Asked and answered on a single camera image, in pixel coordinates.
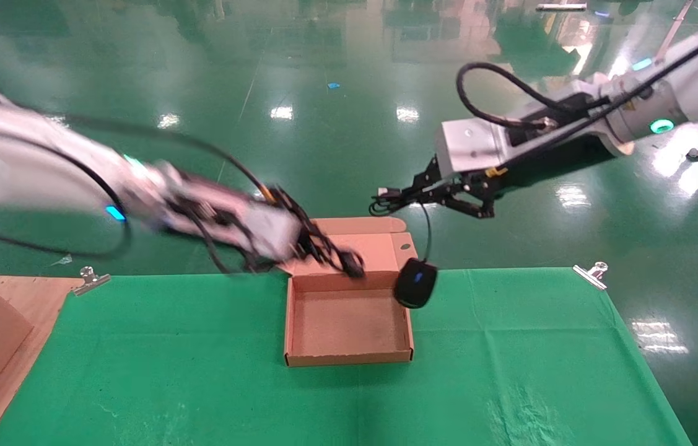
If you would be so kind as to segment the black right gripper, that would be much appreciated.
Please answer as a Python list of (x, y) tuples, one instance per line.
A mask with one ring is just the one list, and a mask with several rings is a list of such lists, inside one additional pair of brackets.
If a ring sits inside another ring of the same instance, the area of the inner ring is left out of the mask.
[[(488, 169), (489, 185), (525, 188), (618, 158), (615, 138), (599, 116), (608, 100), (594, 105), (596, 100), (589, 93), (568, 93), (557, 100), (556, 109), (533, 103), (531, 110), (517, 118), (519, 125), (502, 130), (499, 159)], [(437, 204), (476, 219), (495, 217), (495, 200), (476, 194), (460, 176), (443, 178), (437, 158), (431, 158), (399, 197)]]

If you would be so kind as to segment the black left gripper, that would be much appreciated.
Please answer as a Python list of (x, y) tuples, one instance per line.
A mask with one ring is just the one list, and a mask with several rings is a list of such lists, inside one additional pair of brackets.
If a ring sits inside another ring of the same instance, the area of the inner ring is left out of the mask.
[[(196, 187), (193, 194), (170, 202), (167, 228), (178, 234), (199, 236), (208, 257), (222, 274), (232, 274), (219, 259), (217, 245), (234, 248), (244, 257), (244, 272), (267, 272), (275, 266), (272, 229), (261, 225), (273, 214), (275, 199), (269, 190), (261, 197), (242, 195), (224, 187)], [(299, 246), (301, 266), (342, 272), (354, 279), (365, 277), (365, 260), (354, 250), (340, 248), (317, 226), (308, 228), (308, 245)]]

